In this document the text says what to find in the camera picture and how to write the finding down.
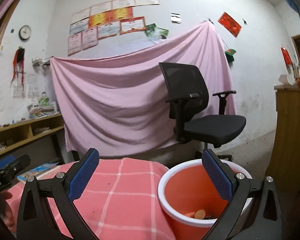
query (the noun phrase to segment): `wall clock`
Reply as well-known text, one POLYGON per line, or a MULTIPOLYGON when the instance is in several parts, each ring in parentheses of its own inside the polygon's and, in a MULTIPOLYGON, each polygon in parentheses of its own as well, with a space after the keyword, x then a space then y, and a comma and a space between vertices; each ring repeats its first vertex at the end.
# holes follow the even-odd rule
POLYGON ((31 36, 31 28, 29 25, 24 25, 21 27, 20 31, 19 31, 19 38, 22 41, 26 41, 30 38, 31 36))

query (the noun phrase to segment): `chair backrest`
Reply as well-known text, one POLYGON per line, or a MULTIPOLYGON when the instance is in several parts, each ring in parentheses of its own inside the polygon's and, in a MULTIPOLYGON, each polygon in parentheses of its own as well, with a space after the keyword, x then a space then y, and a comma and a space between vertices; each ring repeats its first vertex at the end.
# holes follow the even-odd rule
MULTIPOLYGON (((194 65, 160 62, 160 68, 166 81, 169 98, 180 98, 192 93, 199 95, 189 100, 184 108, 182 119, 188 122, 192 117, 208 106, 209 93, 199 69, 194 65)), ((171 119, 175 119, 174 108, 170 104, 171 119)))

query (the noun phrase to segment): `red hanging decoration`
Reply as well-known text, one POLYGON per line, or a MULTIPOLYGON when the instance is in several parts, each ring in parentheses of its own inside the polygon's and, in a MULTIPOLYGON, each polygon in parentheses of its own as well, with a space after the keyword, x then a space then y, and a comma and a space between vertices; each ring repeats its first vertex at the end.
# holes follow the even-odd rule
POLYGON ((292 61, 291 61, 291 58, 290 58, 290 55, 289 55, 289 52, 287 51, 287 49, 284 46, 282 46, 281 51, 282 51, 283 58, 284 58, 286 65, 287 66, 292 65, 292 61))
POLYGON ((13 75, 12 75, 12 80, 11 80, 11 84, 10 87, 12 85, 12 82, 15 80, 15 78, 18 78, 18 74, 21 74, 21 83, 22 83, 22 90, 24 91, 25 87, 24 87, 24 55, 25 55, 25 49, 22 47, 19 47, 19 49, 16 51, 15 55, 14 55, 14 59, 13 59, 13 75))

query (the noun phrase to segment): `wooden desk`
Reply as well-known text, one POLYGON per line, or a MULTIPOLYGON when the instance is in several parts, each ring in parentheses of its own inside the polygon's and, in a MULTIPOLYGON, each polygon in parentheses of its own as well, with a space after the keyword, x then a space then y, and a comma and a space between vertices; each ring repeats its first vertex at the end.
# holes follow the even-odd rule
POLYGON ((38 119, 31 119, 11 124, 0 129, 0 142, 12 139, 13 143, 0 151, 0 157, 22 148, 34 141, 46 136, 51 136, 53 147, 58 157, 59 164, 64 164, 56 132, 64 129, 64 121, 61 114, 50 115, 38 119), (36 128, 50 127, 50 130, 34 135, 36 128))
POLYGON ((300 89, 276 86, 277 129, 267 176, 280 191, 300 190, 300 89))

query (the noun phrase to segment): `magazine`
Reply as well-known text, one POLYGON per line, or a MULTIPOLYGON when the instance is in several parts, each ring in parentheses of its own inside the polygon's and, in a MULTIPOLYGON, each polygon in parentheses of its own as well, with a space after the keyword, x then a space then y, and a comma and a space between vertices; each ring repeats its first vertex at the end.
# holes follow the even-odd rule
POLYGON ((60 166, 57 166, 58 163, 45 163, 43 165, 40 165, 39 167, 36 167, 30 171, 27 171, 19 176, 17 176, 17 179, 23 183, 26 183, 27 179, 30 176, 35 176, 37 179, 42 178, 43 176, 55 171, 60 166))

